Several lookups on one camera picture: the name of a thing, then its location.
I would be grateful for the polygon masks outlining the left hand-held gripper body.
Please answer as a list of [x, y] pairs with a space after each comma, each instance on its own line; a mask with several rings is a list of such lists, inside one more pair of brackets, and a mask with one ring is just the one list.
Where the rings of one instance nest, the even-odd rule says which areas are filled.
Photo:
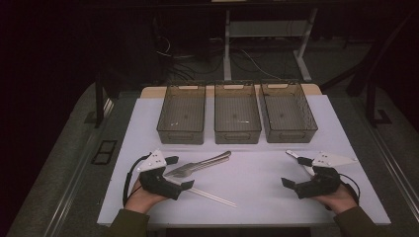
[[168, 166], [165, 159], [160, 150], [153, 151], [137, 168], [138, 179], [146, 191], [166, 198], [177, 199], [182, 188], [163, 177]]

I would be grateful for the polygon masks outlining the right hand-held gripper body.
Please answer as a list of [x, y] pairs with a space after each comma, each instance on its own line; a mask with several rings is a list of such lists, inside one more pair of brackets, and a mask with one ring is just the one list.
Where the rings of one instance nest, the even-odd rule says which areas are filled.
[[313, 170], [315, 175], [307, 182], [294, 185], [294, 191], [299, 198], [313, 198], [333, 194], [337, 189], [344, 185], [341, 181], [342, 174], [337, 170], [337, 166], [355, 164], [357, 159], [336, 155], [320, 151], [313, 160]]

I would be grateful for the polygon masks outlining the transparent brown plastic bin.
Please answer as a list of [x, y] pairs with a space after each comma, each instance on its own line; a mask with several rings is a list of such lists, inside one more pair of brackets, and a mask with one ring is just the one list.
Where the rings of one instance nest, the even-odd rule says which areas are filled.
[[253, 82], [217, 83], [214, 86], [216, 144], [257, 144], [262, 131]]
[[269, 143], [309, 143], [318, 129], [299, 83], [261, 83], [260, 109]]
[[157, 132], [163, 144], [204, 143], [206, 87], [169, 85]]

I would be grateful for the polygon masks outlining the person's left hand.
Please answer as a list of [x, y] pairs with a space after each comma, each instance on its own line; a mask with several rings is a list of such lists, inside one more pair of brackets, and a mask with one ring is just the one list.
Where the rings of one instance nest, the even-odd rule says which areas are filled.
[[146, 191], [140, 181], [136, 181], [124, 208], [146, 214], [155, 204], [164, 200], [166, 200], [166, 197]]

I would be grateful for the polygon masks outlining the person's right hand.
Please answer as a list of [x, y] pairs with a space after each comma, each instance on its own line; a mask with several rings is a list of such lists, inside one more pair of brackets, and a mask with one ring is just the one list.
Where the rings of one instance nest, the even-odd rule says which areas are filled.
[[340, 214], [357, 206], [350, 191], [343, 185], [341, 185], [333, 194], [318, 196], [313, 199], [319, 201], [325, 206], [328, 206], [335, 214]]

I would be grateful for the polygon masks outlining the white table mat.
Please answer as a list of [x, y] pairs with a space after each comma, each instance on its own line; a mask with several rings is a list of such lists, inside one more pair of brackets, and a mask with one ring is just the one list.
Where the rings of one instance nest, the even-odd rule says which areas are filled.
[[[126, 176], [141, 156], [159, 149], [165, 156], [178, 156], [180, 164], [209, 159], [230, 151], [228, 161], [191, 175], [196, 189], [234, 202], [237, 207], [183, 192], [150, 210], [150, 227], [210, 226], [315, 226], [332, 221], [332, 212], [318, 202], [300, 199], [282, 184], [282, 178], [296, 183], [309, 176], [286, 153], [314, 158], [324, 151], [357, 159], [329, 99], [323, 95], [308, 99], [318, 129], [309, 143], [216, 144], [213, 133], [213, 100], [207, 100], [205, 142], [202, 145], [161, 143], [156, 126], [163, 104], [160, 98], [136, 101], [126, 136], [110, 180], [98, 221], [113, 222], [122, 207]], [[376, 224], [389, 221], [377, 194], [359, 162], [338, 167], [338, 172], [355, 181], [361, 190], [360, 205]]]

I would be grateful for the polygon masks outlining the black metal stand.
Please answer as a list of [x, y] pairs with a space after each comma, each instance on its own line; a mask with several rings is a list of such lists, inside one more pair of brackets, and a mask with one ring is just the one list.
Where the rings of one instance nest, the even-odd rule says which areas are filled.
[[373, 127], [378, 124], [391, 124], [391, 120], [384, 110], [378, 110], [376, 108], [376, 94], [377, 86], [374, 82], [367, 84], [367, 106], [366, 106], [366, 117]]

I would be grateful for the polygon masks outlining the black rectangular floor frame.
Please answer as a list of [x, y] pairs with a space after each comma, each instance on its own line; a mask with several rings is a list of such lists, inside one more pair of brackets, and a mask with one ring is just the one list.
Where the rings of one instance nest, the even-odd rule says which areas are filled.
[[94, 165], [107, 165], [110, 163], [116, 149], [116, 140], [103, 140], [94, 155], [91, 163]]

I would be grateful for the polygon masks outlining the white metal desk frame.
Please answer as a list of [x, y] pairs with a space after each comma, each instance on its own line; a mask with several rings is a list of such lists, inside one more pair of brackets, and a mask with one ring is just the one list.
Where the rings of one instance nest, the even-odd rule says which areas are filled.
[[313, 8], [306, 20], [234, 21], [229, 10], [225, 12], [223, 75], [231, 80], [230, 40], [239, 38], [300, 38], [299, 48], [293, 51], [297, 69], [305, 82], [312, 80], [304, 62], [304, 53], [315, 23], [318, 9]]

